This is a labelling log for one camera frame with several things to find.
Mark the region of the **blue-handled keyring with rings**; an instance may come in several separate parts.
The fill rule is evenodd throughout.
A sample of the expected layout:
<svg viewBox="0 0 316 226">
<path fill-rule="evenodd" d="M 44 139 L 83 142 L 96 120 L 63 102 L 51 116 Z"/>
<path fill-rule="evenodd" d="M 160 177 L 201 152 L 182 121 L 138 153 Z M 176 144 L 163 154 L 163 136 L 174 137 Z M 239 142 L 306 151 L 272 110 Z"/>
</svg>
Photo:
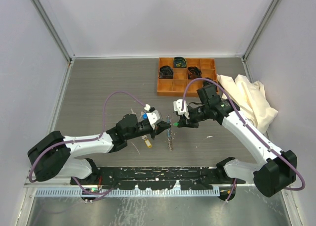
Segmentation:
<svg viewBox="0 0 316 226">
<path fill-rule="evenodd" d="M 168 143 L 168 149 L 170 151 L 173 151 L 173 139 L 174 139 L 174 134 L 172 132 L 172 121 L 171 117 L 169 115 L 166 116 L 166 121 L 170 124 L 170 128 L 167 130 L 167 143 Z"/>
</svg>

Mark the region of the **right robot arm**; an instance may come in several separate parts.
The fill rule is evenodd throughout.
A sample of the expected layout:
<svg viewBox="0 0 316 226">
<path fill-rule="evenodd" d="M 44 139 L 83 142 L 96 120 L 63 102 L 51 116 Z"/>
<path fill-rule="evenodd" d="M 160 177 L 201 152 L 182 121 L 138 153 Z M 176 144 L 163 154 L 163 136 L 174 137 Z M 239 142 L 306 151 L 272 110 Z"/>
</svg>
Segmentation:
<svg viewBox="0 0 316 226">
<path fill-rule="evenodd" d="M 271 143 L 247 120 L 239 107 L 229 99 L 222 99 L 214 84 L 197 90 L 200 105 L 190 107 L 185 100 L 173 102 L 180 117 L 178 127 L 198 128 L 205 120 L 214 120 L 229 130 L 254 157 L 255 163 L 242 162 L 234 157 L 217 164 L 217 179 L 228 183 L 237 178 L 253 183 L 266 197 L 271 197 L 296 181 L 297 156 Z"/>
</svg>

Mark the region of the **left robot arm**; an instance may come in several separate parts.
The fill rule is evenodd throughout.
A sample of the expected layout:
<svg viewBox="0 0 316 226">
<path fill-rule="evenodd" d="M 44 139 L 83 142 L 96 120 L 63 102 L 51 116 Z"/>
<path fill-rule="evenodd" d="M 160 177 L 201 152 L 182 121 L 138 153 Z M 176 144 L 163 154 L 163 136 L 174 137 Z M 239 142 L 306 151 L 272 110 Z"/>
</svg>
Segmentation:
<svg viewBox="0 0 316 226">
<path fill-rule="evenodd" d="M 53 131 L 27 153 L 31 163 L 29 181 L 43 182 L 66 176 L 95 184 L 99 179 L 97 167 L 92 160 L 82 159 L 82 156 L 118 152 L 127 147 L 130 139 L 146 135 L 155 138 L 170 127 L 157 111 L 153 111 L 142 121 L 138 121 L 134 114 L 126 114 L 113 128 L 99 135 L 73 137 Z"/>
</svg>

